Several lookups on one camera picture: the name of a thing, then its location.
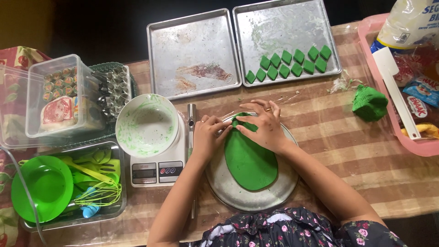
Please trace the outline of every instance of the checkered tablecloth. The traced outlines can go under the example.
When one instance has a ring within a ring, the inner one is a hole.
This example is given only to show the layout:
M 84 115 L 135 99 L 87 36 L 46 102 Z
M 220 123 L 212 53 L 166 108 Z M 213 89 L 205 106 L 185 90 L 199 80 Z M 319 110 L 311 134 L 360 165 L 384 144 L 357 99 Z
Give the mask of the checkered tablecloth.
M 374 86 L 359 45 L 358 22 L 332 27 L 342 66 L 350 78 Z M 148 61 L 128 64 L 139 88 L 149 93 Z M 173 101 L 186 114 L 187 103 L 197 105 L 199 116 L 230 116 L 252 99 L 273 100 L 281 107 L 281 122 L 299 146 L 355 188 L 383 218 L 401 218 L 439 210 L 439 158 L 409 153 L 393 136 L 390 120 L 365 123 L 352 113 L 355 88 L 328 93 L 338 77 L 224 91 Z M 205 178 L 198 192 L 198 217 L 188 220 L 182 240 L 200 239 L 205 230 L 237 212 L 218 201 Z M 133 188 L 116 219 L 45 232 L 54 245 L 146 244 L 149 229 L 171 187 Z M 333 218 L 304 183 L 300 182 L 282 207 L 299 207 Z

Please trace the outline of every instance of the green basket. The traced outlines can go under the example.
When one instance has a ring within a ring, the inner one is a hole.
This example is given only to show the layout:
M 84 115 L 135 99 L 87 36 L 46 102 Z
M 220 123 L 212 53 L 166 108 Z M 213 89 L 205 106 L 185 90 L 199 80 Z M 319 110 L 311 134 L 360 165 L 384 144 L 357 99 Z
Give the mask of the green basket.
M 117 66 L 123 66 L 123 64 L 118 63 L 118 62 L 106 62 L 106 63 L 101 63 L 101 64 L 96 64 L 96 65 L 90 66 L 90 68 L 92 70 L 106 73 L 106 72 L 112 71 Z M 130 72 L 130 79 L 131 79 L 131 94 L 133 96 L 132 98 L 134 98 L 137 96 L 137 85 L 136 85 L 136 81 L 135 81 L 133 75 L 131 74 L 131 72 Z M 90 133 L 86 133 L 86 134 L 83 134 L 80 136 L 75 136 L 75 137 L 69 138 L 68 142 L 65 145 L 54 146 L 54 147 L 71 148 L 71 147 L 83 146 L 85 144 L 94 143 L 94 142 L 97 142 L 97 141 L 102 140 L 102 139 L 115 137 L 116 136 L 115 130 L 116 130 L 116 122 L 107 123 L 106 128 L 102 131 L 90 132 Z

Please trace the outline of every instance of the metal baking tray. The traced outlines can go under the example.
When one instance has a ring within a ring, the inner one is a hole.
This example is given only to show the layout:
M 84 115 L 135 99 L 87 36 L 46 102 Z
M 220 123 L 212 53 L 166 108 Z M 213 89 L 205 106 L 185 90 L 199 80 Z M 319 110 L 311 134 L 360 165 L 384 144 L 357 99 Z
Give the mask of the metal baking tray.
M 294 51 L 300 49 L 309 60 L 307 53 L 313 45 L 318 50 L 323 45 L 332 50 L 323 74 L 316 69 L 313 75 L 303 71 L 300 77 L 290 73 L 286 79 L 278 75 L 274 81 L 267 76 L 263 82 L 244 81 L 246 87 L 332 76 L 342 71 L 323 0 L 274 0 L 239 6 L 233 9 L 233 19 L 242 78 L 249 70 L 256 74 L 262 55 L 270 59 L 275 52 L 282 56 L 286 50 L 294 55 Z M 290 66 L 285 65 L 291 69 L 293 64 L 292 61 Z
M 230 116 L 224 121 L 232 120 L 233 117 Z M 291 132 L 283 124 L 281 126 L 285 136 L 297 145 Z M 242 188 L 233 178 L 227 167 L 224 146 L 221 146 L 206 167 L 207 183 L 221 202 L 241 212 L 254 213 L 278 207 L 293 193 L 300 177 L 288 162 L 277 155 L 276 159 L 279 167 L 276 180 L 263 189 L 249 191 Z
M 152 93 L 171 100 L 241 86 L 228 9 L 152 23 L 147 35 Z
M 70 213 L 66 213 L 64 215 L 61 214 L 60 216 L 56 217 L 51 221 L 40 223 L 43 231 L 114 219 L 118 217 L 125 210 L 125 206 L 126 206 L 125 166 L 129 166 L 130 161 L 125 160 L 124 152 L 122 148 L 119 147 L 119 144 L 117 143 L 116 139 L 108 138 L 82 147 L 65 149 L 61 152 L 56 152 L 56 153 L 53 152 L 51 153 L 51 151 L 48 151 L 46 153 L 41 153 L 41 155 L 53 155 L 53 156 L 68 155 L 71 157 L 75 157 L 75 156 L 80 156 L 79 152 L 81 153 L 93 152 L 94 150 L 97 149 L 102 149 L 102 150 L 111 149 L 112 150 L 111 158 L 120 160 L 120 184 L 122 185 L 122 192 L 119 200 L 111 206 L 101 207 L 99 212 L 95 216 L 90 218 L 84 218 L 82 214 L 82 210 L 73 211 Z M 20 219 L 20 221 L 21 221 L 21 225 L 26 231 L 28 232 L 37 231 L 35 223 L 25 221 L 22 218 Z

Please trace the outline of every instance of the floral dress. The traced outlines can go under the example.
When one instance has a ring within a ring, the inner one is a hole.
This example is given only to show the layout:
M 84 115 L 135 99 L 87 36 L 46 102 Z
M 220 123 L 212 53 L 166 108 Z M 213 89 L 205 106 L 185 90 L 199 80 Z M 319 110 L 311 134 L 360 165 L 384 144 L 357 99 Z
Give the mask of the floral dress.
M 324 216 L 303 208 L 240 214 L 204 232 L 193 247 L 406 247 L 380 223 L 357 221 L 336 230 Z

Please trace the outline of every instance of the tin can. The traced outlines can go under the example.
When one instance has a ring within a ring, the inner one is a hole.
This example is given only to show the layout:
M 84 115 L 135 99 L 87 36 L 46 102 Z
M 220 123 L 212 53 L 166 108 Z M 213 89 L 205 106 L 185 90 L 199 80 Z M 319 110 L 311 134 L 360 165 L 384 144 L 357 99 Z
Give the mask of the tin can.
M 47 74 L 44 76 L 44 81 L 45 82 L 51 82 L 52 81 L 52 74 Z
M 51 92 L 53 88 L 54 88 L 54 84 L 51 83 L 51 82 L 46 82 L 46 83 L 44 84 L 44 90 L 45 90 L 46 92 Z
M 68 77 L 68 76 L 70 76 L 70 73 L 71 73 L 72 71 L 69 69 L 69 68 L 65 68 L 65 69 L 63 69 L 62 70 L 62 77 Z
M 54 82 L 54 88 L 62 88 L 64 81 L 61 79 L 58 79 Z
M 62 89 L 62 95 L 71 96 L 73 94 L 73 88 L 70 86 L 66 86 Z
M 61 89 L 55 89 L 53 92 L 53 99 L 59 98 L 62 96 L 62 90 Z
M 64 78 L 63 81 L 64 86 L 72 86 L 72 84 L 73 84 L 73 78 L 71 78 L 70 76 Z
M 59 70 L 57 70 L 57 71 L 55 71 L 53 74 L 52 74 L 52 79 L 54 79 L 54 80 L 58 80 L 58 79 L 60 79 L 61 78 L 61 71 L 59 71 Z
M 44 100 L 44 101 L 49 102 L 49 101 L 52 100 L 52 98 L 53 98 L 53 94 L 52 94 L 52 92 L 45 92 L 45 93 L 43 94 L 43 100 Z

